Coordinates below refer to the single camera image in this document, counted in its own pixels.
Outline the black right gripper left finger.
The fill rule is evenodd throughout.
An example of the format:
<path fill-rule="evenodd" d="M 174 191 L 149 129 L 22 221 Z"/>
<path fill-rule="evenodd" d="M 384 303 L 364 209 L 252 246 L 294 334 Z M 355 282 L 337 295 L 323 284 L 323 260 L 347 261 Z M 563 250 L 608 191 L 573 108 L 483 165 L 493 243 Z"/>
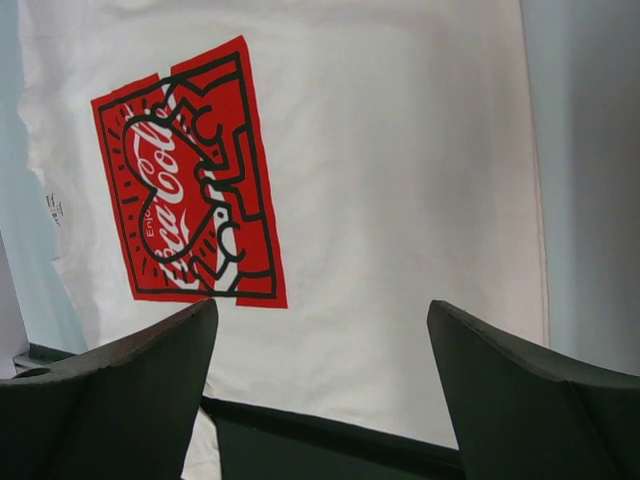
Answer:
<path fill-rule="evenodd" d="M 2 478 L 180 478 L 217 328 L 201 301 L 2 381 Z"/>

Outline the white t-shirt red graphic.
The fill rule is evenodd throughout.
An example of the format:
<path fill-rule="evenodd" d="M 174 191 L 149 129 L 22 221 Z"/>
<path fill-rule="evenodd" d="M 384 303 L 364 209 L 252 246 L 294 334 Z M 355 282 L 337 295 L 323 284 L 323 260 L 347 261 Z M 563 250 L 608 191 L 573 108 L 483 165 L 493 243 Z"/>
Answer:
<path fill-rule="evenodd" d="M 548 337 L 516 1 L 22 1 L 89 348 L 214 299 L 208 397 L 442 447 L 426 316 Z"/>

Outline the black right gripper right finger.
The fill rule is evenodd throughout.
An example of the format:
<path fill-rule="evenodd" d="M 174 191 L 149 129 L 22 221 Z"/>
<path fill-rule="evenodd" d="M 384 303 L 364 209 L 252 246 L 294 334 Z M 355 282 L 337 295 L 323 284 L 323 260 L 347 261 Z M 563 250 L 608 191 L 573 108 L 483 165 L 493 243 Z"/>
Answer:
<path fill-rule="evenodd" d="M 442 300 L 427 328 L 469 479 L 636 479 L 639 379 Z"/>

